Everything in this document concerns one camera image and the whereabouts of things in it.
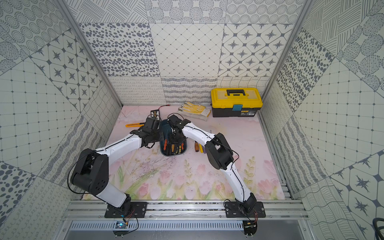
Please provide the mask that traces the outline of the teal plastic storage tray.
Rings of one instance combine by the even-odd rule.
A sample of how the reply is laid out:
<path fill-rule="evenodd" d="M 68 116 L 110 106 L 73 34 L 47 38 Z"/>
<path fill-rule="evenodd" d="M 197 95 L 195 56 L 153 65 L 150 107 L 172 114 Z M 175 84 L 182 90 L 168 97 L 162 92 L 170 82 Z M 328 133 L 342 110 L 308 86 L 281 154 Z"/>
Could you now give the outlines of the teal plastic storage tray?
<path fill-rule="evenodd" d="M 164 156 L 170 157 L 186 152 L 188 148 L 187 138 L 182 132 L 174 130 L 167 120 L 161 121 L 159 128 L 164 136 L 164 139 L 160 141 L 160 151 Z"/>

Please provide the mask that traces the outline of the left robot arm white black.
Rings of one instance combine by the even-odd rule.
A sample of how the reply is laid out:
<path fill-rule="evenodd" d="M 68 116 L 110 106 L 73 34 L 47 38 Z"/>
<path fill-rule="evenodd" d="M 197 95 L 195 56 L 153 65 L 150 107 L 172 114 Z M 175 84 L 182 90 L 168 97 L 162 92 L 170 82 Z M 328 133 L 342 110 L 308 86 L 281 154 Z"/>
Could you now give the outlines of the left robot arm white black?
<path fill-rule="evenodd" d="M 126 137 L 96 150 L 83 150 L 74 165 L 70 183 L 119 211 L 128 211 L 131 197 L 109 182 L 110 166 L 132 151 L 151 148 L 161 141 L 159 125 L 160 120 L 147 118 L 143 126 L 132 130 Z"/>

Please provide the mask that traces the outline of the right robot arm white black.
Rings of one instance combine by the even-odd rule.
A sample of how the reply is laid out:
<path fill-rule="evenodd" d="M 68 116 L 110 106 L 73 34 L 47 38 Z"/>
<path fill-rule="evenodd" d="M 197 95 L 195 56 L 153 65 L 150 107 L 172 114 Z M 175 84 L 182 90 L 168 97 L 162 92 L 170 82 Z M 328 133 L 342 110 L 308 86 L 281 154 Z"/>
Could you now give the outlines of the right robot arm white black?
<path fill-rule="evenodd" d="M 191 121 L 180 119 L 176 115 L 170 115 L 167 122 L 177 140 L 189 138 L 205 148 L 210 164 L 225 174 L 239 207 L 245 212 L 250 212 L 256 205 L 257 199 L 241 179 L 235 166 L 236 151 L 229 146 L 225 136 L 221 133 L 214 135 L 204 131 Z"/>

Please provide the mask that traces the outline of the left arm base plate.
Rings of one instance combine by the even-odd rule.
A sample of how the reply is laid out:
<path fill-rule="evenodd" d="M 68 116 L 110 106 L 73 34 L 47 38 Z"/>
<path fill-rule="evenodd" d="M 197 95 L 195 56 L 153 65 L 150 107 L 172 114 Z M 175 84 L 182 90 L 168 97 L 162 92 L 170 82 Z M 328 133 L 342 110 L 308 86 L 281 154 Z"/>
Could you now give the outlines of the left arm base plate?
<path fill-rule="evenodd" d="M 108 204 L 104 217 L 112 218 L 144 218 L 147 211 L 148 202 L 126 202 L 119 208 Z"/>

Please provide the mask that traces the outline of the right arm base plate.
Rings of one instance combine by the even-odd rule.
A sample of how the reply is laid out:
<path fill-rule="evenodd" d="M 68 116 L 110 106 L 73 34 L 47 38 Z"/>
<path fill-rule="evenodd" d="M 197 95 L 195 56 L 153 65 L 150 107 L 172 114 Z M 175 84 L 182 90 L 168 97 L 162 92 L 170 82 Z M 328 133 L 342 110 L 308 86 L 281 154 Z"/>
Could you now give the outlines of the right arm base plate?
<path fill-rule="evenodd" d="M 252 208 L 247 208 L 238 202 L 224 201 L 227 218 L 265 218 L 266 212 L 262 202 L 256 202 Z"/>

